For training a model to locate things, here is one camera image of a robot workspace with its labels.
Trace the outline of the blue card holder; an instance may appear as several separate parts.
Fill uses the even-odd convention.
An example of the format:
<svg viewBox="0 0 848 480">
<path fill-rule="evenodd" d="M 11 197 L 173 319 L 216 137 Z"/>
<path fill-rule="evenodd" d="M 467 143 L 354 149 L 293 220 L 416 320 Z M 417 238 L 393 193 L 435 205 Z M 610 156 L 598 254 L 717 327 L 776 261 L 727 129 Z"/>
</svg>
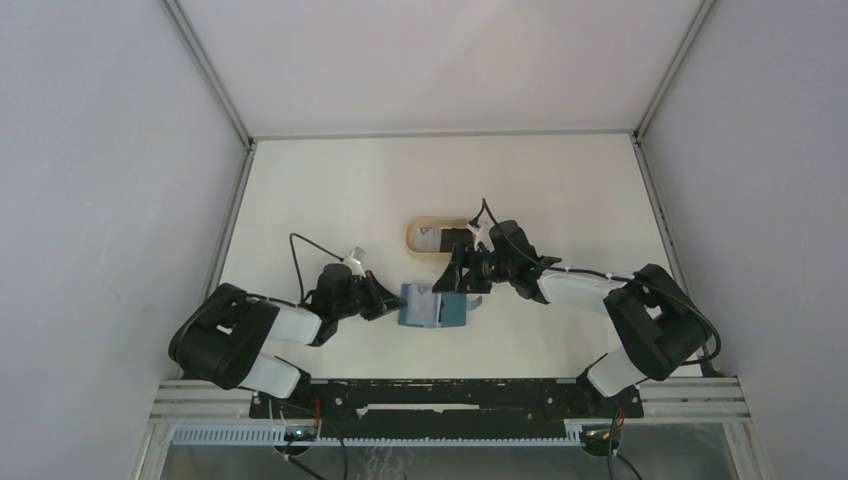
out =
<svg viewBox="0 0 848 480">
<path fill-rule="evenodd" d="M 409 299 L 410 291 L 414 289 L 418 289 L 419 291 L 430 290 L 439 297 L 438 320 L 436 324 L 417 326 L 406 322 L 407 300 Z M 434 293 L 431 285 L 418 283 L 403 284 L 401 298 L 406 301 L 406 306 L 399 311 L 398 324 L 406 327 L 425 329 L 464 327 L 467 324 L 468 313 L 479 308 L 483 302 L 481 296 L 468 296 L 457 293 Z"/>
</svg>

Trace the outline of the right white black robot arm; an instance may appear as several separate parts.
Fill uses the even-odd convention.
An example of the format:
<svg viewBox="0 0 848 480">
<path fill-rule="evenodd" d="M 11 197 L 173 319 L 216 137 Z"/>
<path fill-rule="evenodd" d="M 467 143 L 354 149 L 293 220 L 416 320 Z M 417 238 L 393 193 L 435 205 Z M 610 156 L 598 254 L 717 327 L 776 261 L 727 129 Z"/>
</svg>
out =
<svg viewBox="0 0 848 480">
<path fill-rule="evenodd" d="M 645 380 L 663 381 L 689 365 L 697 350 L 719 340 L 715 327 L 661 266 L 647 264 L 628 276 L 566 266 L 543 256 L 513 221 L 488 230 L 487 242 L 453 246 L 433 291 L 488 294 L 496 283 L 543 305 L 568 305 L 606 315 L 620 346 L 580 375 L 578 402 L 592 416 L 605 415 L 618 395 Z"/>
</svg>

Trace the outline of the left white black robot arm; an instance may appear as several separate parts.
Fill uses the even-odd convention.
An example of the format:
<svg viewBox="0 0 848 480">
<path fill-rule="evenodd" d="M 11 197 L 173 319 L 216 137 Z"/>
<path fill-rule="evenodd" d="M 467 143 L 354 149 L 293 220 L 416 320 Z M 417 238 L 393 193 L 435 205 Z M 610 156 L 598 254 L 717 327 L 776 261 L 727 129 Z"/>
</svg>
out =
<svg viewBox="0 0 848 480">
<path fill-rule="evenodd" d="M 233 284 L 217 287 L 173 335 L 168 356 L 187 374 L 223 390 L 249 389 L 273 396 L 290 417 L 311 407 L 308 373 L 263 351 L 277 339 L 320 347 L 340 321 L 379 319 L 406 306 L 370 270 L 345 263 L 324 267 L 316 286 L 294 304 L 248 292 Z"/>
</svg>

